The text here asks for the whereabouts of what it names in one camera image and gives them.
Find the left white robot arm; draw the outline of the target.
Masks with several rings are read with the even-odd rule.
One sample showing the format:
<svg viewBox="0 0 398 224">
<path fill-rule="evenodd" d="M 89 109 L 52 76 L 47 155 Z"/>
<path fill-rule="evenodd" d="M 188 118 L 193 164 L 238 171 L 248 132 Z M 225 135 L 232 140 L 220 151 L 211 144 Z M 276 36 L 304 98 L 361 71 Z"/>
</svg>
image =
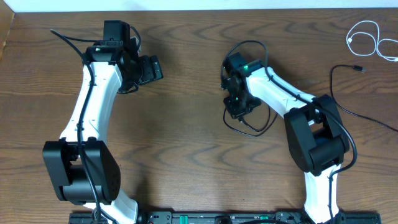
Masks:
<svg viewBox="0 0 398 224">
<path fill-rule="evenodd" d="M 90 208 L 74 223 L 147 223 L 147 214 L 121 190 L 121 171 L 109 151 L 107 133 L 116 95 L 163 79 L 156 55 L 140 55 L 141 37 L 120 20 L 104 22 L 103 38 L 91 40 L 85 52 L 83 81 L 72 116 L 57 141 L 42 151 L 60 201 Z"/>
</svg>

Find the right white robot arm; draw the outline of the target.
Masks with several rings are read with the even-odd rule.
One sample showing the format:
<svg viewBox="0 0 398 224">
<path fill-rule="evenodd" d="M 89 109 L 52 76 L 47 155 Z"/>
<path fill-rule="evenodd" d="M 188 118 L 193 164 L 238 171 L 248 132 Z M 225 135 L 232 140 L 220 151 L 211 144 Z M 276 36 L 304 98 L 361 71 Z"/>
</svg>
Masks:
<svg viewBox="0 0 398 224">
<path fill-rule="evenodd" d="M 290 155 L 305 176 L 305 213 L 313 223 L 335 221 L 336 178 L 345 171 L 343 159 L 354 142 L 331 96 L 304 93 L 270 66 L 260 60 L 247 62 L 240 53 L 223 60 L 221 87 L 229 92 L 226 112 L 244 125 L 245 115 L 261 103 L 283 118 Z"/>
</svg>

